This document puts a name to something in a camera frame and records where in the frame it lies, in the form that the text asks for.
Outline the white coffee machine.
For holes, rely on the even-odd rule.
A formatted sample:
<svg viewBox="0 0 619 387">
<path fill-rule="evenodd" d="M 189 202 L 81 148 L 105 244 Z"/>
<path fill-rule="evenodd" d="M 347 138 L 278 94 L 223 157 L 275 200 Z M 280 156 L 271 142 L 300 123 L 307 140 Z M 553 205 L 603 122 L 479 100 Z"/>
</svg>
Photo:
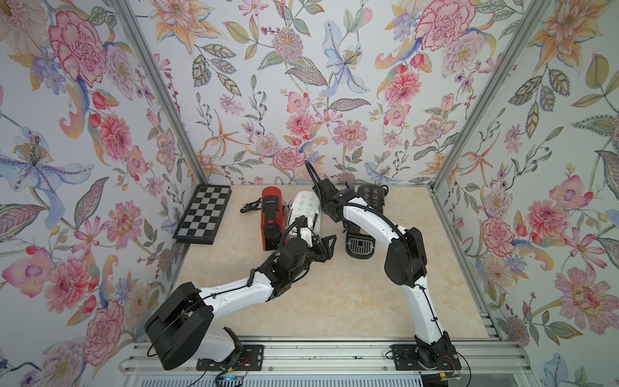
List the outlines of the white coffee machine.
<svg viewBox="0 0 619 387">
<path fill-rule="evenodd" d="M 322 229 L 322 208 L 318 196 L 313 191 L 304 190 L 296 195 L 290 207 L 289 225 L 301 216 L 307 218 L 307 227 L 313 230 L 314 237 L 319 236 Z M 297 226 L 293 227 L 289 237 L 298 237 L 298 232 Z"/>
</svg>

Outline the black coffee machine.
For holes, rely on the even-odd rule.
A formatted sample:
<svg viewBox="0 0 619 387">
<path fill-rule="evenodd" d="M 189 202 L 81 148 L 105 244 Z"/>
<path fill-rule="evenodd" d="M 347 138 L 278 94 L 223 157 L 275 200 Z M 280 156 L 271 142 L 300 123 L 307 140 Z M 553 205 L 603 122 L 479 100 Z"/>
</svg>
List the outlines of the black coffee machine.
<svg viewBox="0 0 619 387">
<path fill-rule="evenodd" d="M 351 202 L 356 206 L 344 208 L 348 224 L 345 250 L 353 258 L 367 260 L 378 247 L 386 246 L 385 224 L 379 214 L 383 213 L 388 187 L 364 184 L 358 187 L 356 194 L 358 198 Z"/>
</svg>

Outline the red coffee machine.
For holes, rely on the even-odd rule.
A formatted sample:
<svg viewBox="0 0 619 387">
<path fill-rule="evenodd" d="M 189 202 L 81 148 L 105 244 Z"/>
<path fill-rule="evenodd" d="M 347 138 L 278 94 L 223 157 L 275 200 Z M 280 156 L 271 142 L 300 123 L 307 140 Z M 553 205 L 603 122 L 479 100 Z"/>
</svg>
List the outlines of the red coffee machine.
<svg viewBox="0 0 619 387">
<path fill-rule="evenodd" d="M 284 206 L 280 189 L 268 186 L 261 198 L 261 235 L 264 251 L 277 250 L 285 231 Z"/>
</svg>

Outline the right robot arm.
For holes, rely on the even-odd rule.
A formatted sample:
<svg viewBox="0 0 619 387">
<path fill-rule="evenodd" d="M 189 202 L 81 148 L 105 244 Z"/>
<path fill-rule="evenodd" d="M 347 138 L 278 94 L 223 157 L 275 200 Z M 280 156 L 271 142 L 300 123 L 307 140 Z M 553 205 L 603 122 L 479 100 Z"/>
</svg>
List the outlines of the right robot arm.
<svg viewBox="0 0 619 387">
<path fill-rule="evenodd" d="M 372 206 L 373 193 L 356 192 L 352 186 L 339 189 L 329 179 L 320 178 L 309 161 L 305 163 L 314 183 L 322 212 L 334 222 L 356 225 L 386 251 L 384 271 L 405 295 L 415 331 L 414 359 L 423 369 L 438 369 L 447 364 L 461 368 L 459 353 L 441 324 L 430 296 L 427 279 L 427 254 L 422 232 L 392 222 Z"/>
</svg>

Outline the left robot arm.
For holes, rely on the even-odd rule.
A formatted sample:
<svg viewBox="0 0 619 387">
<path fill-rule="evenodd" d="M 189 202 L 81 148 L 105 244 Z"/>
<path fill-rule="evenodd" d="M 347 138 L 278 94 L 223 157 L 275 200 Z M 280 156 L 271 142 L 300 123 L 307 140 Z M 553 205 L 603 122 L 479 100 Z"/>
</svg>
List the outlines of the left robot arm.
<svg viewBox="0 0 619 387">
<path fill-rule="evenodd" d="M 157 357 L 164 370 L 176 369 L 193 356 L 231 367 L 240 359 L 243 344 L 229 327 L 214 330 L 211 324 L 249 306 L 268 303 L 291 289 L 308 274 L 312 264 L 325 263 L 334 255 L 336 235 L 321 237 L 306 230 L 301 216 L 286 230 L 280 247 L 248 277 L 213 288 L 185 282 L 144 324 L 150 339 L 149 357 Z"/>
</svg>

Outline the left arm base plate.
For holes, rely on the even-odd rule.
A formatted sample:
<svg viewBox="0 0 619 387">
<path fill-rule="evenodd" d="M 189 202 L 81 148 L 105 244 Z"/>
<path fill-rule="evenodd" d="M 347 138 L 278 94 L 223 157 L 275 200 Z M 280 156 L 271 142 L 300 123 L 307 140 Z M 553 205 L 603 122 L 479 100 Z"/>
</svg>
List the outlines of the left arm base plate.
<svg viewBox="0 0 619 387">
<path fill-rule="evenodd" d="M 261 371 L 264 361 L 264 345 L 245 345 L 236 348 L 223 361 L 199 358 L 196 370 L 207 372 Z"/>
</svg>

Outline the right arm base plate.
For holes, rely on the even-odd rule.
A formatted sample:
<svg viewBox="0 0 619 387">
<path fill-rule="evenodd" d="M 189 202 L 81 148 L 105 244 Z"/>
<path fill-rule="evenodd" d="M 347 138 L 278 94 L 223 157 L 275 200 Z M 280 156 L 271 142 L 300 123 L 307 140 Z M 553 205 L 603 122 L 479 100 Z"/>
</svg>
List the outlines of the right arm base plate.
<svg viewBox="0 0 619 387">
<path fill-rule="evenodd" d="M 456 372 L 462 369 L 459 356 L 453 348 L 394 344 L 386 356 L 393 361 L 396 371 Z"/>
</svg>

